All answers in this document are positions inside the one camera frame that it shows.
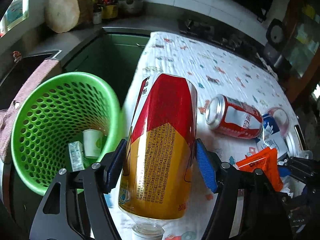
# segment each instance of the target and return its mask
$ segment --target orange wrapper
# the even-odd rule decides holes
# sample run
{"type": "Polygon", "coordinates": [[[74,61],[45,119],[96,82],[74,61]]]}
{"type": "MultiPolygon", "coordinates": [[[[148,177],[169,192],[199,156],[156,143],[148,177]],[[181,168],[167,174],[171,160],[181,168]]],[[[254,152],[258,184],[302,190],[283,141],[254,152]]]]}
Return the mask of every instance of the orange wrapper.
{"type": "Polygon", "coordinates": [[[280,191],[283,187],[278,172],[276,148],[267,147],[257,154],[237,162],[236,165],[241,171],[253,172],[255,169],[262,169],[275,191],[280,191]]]}

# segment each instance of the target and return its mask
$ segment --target pink towel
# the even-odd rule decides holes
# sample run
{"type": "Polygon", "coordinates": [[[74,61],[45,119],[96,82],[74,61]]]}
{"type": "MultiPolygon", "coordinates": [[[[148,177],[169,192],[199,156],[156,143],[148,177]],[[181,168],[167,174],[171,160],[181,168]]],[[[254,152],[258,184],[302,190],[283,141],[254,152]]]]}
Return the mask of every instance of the pink towel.
{"type": "Polygon", "coordinates": [[[62,73],[60,61],[46,59],[23,84],[7,111],[0,111],[0,158],[5,162],[10,148],[10,138],[17,113],[28,95],[42,82],[62,73]]]}

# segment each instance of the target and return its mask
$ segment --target cooking pot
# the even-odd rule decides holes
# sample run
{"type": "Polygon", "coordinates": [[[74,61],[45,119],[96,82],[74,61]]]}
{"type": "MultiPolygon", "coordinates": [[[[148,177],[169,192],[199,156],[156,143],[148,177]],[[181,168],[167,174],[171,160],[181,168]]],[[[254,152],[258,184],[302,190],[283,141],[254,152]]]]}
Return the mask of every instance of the cooking pot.
{"type": "Polygon", "coordinates": [[[120,13],[135,15],[142,11],[143,0],[118,0],[120,13]]]}

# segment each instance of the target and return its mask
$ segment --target metal bolt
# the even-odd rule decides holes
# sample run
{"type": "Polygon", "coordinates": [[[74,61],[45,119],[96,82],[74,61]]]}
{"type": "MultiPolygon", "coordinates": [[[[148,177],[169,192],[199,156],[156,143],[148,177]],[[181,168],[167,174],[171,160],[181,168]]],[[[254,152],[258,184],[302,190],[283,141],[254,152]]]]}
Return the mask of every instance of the metal bolt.
{"type": "Polygon", "coordinates": [[[229,169],[230,168],[230,163],[223,162],[223,163],[221,163],[221,167],[224,168],[224,169],[229,169]]]}
{"type": "Polygon", "coordinates": [[[62,169],[59,170],[59,174],[60,174],[60,175],[63,175],[63,174],[65,174],[66,172],[67,172],[67,170],[66,170],[65,168],[62,168],[62,169]]]}
{"type": "Polygon", "coordinates": [[[262,175],[262,174],[263,174],[262,169],[255,169],[254,172],[255,172],[257,175],[262,175]]]}
{"type": "Polygon", "coordinates": [[[100,163],[93,163],[92,165],[91,165],[91,168],[93,168],[93,169],[98,169],[98,168],[100,168],[100,163]]]}

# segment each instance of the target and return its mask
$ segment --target green plastic basket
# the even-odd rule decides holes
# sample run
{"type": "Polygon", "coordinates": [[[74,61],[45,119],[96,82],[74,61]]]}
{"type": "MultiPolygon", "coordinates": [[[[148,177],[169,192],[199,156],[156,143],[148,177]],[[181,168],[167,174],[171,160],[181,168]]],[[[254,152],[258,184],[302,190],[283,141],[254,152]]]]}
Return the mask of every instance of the green plastic basket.
{"type": "Polygon", "coordinates": [[[11,151],[21,180],[44,195],[61,168],[71,171],[68,143],[86,129],[107,135],[101,161],[122,137],[120,118],[119,101],[101,78],[72,72],[47,80],[28,96],[14,122],[11,151]]]}

